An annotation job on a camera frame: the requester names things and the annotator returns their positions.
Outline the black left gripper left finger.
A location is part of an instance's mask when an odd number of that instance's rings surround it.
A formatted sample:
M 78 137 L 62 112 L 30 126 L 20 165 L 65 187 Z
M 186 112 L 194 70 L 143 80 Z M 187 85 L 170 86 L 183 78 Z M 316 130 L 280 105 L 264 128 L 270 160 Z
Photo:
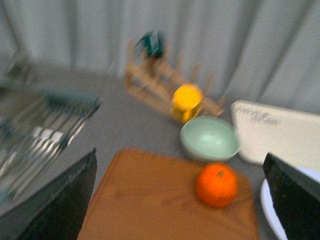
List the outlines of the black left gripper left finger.
M 75 240 L 92 196 L 96 150 L 0 217 L 2 240 Z

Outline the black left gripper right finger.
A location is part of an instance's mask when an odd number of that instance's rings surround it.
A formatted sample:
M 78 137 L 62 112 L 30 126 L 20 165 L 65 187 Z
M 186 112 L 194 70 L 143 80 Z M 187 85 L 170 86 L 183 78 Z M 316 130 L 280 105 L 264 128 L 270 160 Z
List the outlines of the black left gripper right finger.
M 263 163 L 272 208 L 288 240 L 320 238 L 320 183 L 271 154 Z

